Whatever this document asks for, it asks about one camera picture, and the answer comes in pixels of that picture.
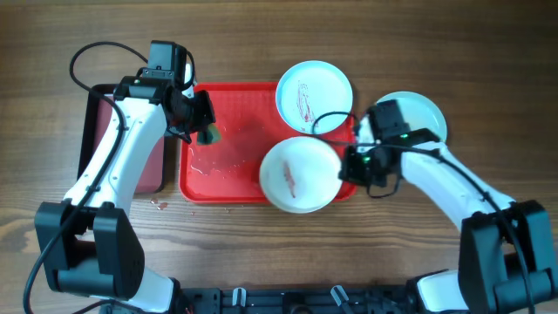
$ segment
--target wooden table surface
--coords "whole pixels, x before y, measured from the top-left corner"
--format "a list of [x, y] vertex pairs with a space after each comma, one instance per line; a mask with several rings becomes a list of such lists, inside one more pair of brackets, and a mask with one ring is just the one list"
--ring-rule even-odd
[[[277, 81], [298, 62], [324, 60], [353, 84], [357, 113], [388, 92], [422, 93], [446, 116], [452, 152], [502, 192], [542, 203], [558, 238], [557, 2], [176, 2], [0, 6], [0, 312], [22, 311], [38, 205], [60, 201], [76, 180], [87, 94], [68, 64], [99, 40], [146, 55], [152, 39], [185, 45], [200, 82]], [[77, 75], [116, 83], [140, 66], [103, 47], [79, 59]], [[457, 267], [458, 231], [410, 184], [381, 201], [360, 189], [310, 215], [266, 205], [228, 213], [182, 198], [178, 143], [168, 144], [156, 195], [168, 208], [143, 195], [130, 219], [146, 264], [184, 287], [403, 283]], [[40, 313], [91, 301], [50, 292], [43, 271], [32, 298]]]

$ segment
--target wood grain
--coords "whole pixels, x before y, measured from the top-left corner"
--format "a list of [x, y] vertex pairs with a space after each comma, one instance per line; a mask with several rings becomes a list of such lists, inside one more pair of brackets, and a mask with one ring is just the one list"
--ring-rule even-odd
[[[86, 93], [68, 64], [99, 40], [144, 54], [152, 39], [183, 44], [203, 82], [273, 81], [321, 59], [349, 77], [357, 112], [388, 92], [420, 92], [446, 116], [453, 153], [504, 193], [544, 204], [558, 236], [556, 2], [30, 3], [0, 6], [0, 313], [22, 311], [39, 203], [59, 201], [75, 182]], [[140, 66], [102, 47], [79, 59], [77, 75], [88, 85], [114, 83]], [[131, 221], [147, 265], [185, 287], [402, 283], [457, 267], [458, 232], [409, 184], [382, 201], [361, 190], [310, 215], [263, 205], [228, 213], [184, 201], [178, 144], [167, 144], [157, 197], [168, 208], [140, 196]], [[40, 313], [90, 302], [50, 292], [42, 273], [33, 290]]]

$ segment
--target red mark on plate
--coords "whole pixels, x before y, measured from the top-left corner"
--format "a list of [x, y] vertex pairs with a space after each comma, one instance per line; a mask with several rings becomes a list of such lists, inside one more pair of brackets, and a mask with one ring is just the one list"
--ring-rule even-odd
[[314, 122], [316, 118], [310, 108], [310, 96], [308, 94], [308, 86], [304, 83], [298, 81], [298, 98], [296, 99], [296, 106], [298, 107], [298, 112], [300, 117], [304, 119], [304, 122]]
[[167, 208], [168, 203], [167, 202], [162, 202], [161, 204], [159, 204], [159, 206], [157, 206], [158, 210], [163, 210], [165, 208]]
[[285, 175], [285, 180], [287, 181], [287, 184], [289, 185], [290, 195], [293, 198], [296, 198], [296, 195], [295, 195], [295, 180], [293, 179], [293, 176], [290, 174], [290, 168], [289, 168], [289, 164], [287, 163], [287, 161], [285, 161], [282, 164], [282, 169], [283, 169], [283, 174]]

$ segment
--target white plate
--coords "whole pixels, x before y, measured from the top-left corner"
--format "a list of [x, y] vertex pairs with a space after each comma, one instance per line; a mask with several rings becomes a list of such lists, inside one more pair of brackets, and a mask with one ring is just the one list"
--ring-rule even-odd
[[286, 139], [265, 155], [260, 185], [284, 211], [305, 214], [329, 204], [341, 188], [341, 161], [326, 143], [306, 136]]
[[[323, 61], [305, 61], [283, 74], [277, 85], [276, 104], [281, 118], [290, 127], [312, 134], [312, 124], [322, 114], [350, 112], [352, 89], [347, 77], [335, 66]], [[346, 118], [332, 115], [320, 119], [316, 133], [333, 131]]]
[[446, 119], [438, 107], [425, 96], [415, 92], [392, 92], [377, 103], [395, 99], [405, 122], [412, 131], [428, 128], [445, 142], [447, 140]]

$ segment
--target red tray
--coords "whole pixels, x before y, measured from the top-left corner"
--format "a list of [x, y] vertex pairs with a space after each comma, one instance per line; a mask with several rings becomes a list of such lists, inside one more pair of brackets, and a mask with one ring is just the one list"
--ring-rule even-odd
[[[184, 197], [195, 203], [266, 203], [260, 188], [259, 172], [265, 154], [282, 140], [305, 135], [290, 128], [276, 108], [277, 83], [206, 83], [214, 106], [218, 143], [208, 146], [182, 142], [179, 187]], [[325, 137], [353, 140], [352, 120]], [[334, 147], [339, 155], [342, 147]], [[334, 201], [353, 196], [356, 187], [344, 183]]]

